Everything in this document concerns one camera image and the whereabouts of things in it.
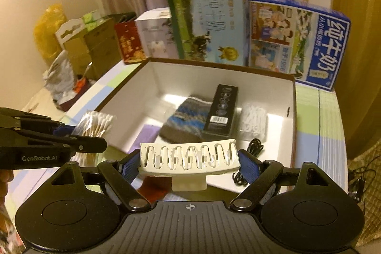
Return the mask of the person left hand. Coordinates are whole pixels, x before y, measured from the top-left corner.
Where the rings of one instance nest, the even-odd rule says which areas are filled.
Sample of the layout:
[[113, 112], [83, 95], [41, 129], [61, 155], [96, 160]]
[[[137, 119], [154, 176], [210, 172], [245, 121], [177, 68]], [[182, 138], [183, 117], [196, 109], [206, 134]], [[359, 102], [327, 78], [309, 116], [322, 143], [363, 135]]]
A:
[[14, 179], [14, 171], [12, 169], [0, 170], [0, 205], [3, 206], [8, 193], [8, 184]]

